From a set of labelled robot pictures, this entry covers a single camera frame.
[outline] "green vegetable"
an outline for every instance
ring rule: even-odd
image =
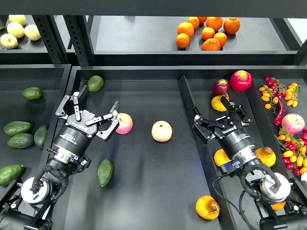
[[[48,128],[47,126],[41,126],[38,130],[34,133],[34,143],[39,148],[43,148],[45,144],[45,140],[47,137]]]
[[[104,86],[104,80],[102,77],[94,75],[88,80],[87,86],[88,90],[91,92],[99,91]]]
[[[8,146],[16,149],[24,149],[34,144],[30,133],[20,133],[8,140]]]
[[[0,186],[6,186],[24,171],[22,164],[13,164],[0,169]]]
[[[106,186],[112,176],[113,164],[109,159],[100,161],[97,167],[97,179],[101,187]]]
[[[38,87],[30,87],[23,91],[23,96],[28,100],[34,100],[43,96],[43,91]]]
[[[29,131],[32,127],[32,124],[25,121],[12,121],[8,123],[3,131],[9,136],[15,136],[16,134],[25,133]]]

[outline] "pear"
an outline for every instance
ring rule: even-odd
[[[24,34],[32,41],[37,41],[41,38],[37,26],[32,24],[25,27]]]
[[[17,39],[24,36],[24,28],[19,23],[10,23],[6,29],[9,34],[13,35]]]
[[[9,20],[11,23],[19,23],[24,26],[26,19],[24,15],[9,15]]]
[[[18,45],[17,38],[11,34],[3,34],[0,38],[0,42],[1,45],[7,49],[14,49]]]

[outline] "pepper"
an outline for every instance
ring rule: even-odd
[[[282,119],[284,117],[285,110],[284,110],[284,105],[281,102],[281,100],[278,100],[277,104],[278,104],[278,107],[279,107],[279,111],[278,111],[278,114],[277,114],[275,120],[273,121],[273,123],[276,126],[280,126],[281,123],[282,123]]]
[[[300,169],[294,169],[294,173],[298,176],[301,177]]]

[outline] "tangerine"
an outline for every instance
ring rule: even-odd
[[[213,38],[219,40],[221,47],[225,46],[227,42],[227,36],[222,32],[216,33]]]
[[[194,30],[196,30],[198,26],[200,25],[200,21],[197,17],[189,17],[187,22],[193,25]]]
[[[197,17],[197,18],[200,21],[200,24],[205,23],[205,21],[207,20],[207,17]]]
[[[186,34],[178,34],[178,36],[176,37],[176,45],[180,49],[186,48],[189,44],[190,44],[190,38],[189,38],[188,35],[186,35]]]
[[[203,40],[207,40],[209,38],[213,38],[215,35],[215,31],[214,29],[212,29],[211,27],[205,27],[203,28],[203,30],[201,31],[201,37]]]
[[[177,34],[186,34],[189,36],[189,38],[191,38],[194,35],[194,27],[188,22],[180,23],[177,27]]]
[[[214,31],[218,31],[223,25],[222,17],[208,17],[207,27],[211,27]]]
[[[209,38],[201,46],[201,50],[220,50],[220,49],[221,49],[221,44],[219,40],[215,38]]]
[[[233,35],[240,29],[241,23],[237,17],[227,18],[224,22],[224,30],[226,33]]]

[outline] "black cable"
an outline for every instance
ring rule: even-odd
[[[239,208],[237,208],[237,206],[235,206],[230,200],[228,200],[226,197],[222,196],[214,187],[215,182],[221,180],[222,178],[226,177],[226,174],[223,174],[221,176],[219,176],[218,178],[214,179],[212,182],[212,187],[214,189],[214,191],[217,193],[217,195],[222,198],[223,200],[225,200],[227,203],[229,203],[230,205],[232,205],[235,210],[239,213],[240,217],[244,220],[244,222],[247,224],[248,228],[250,230],[256,230],[256,228],[254,228],[253,226],[251,226],[251,224],[249,223],[249,221],[247,220],[246,216],[244,215],[244,212],[241,211]]]

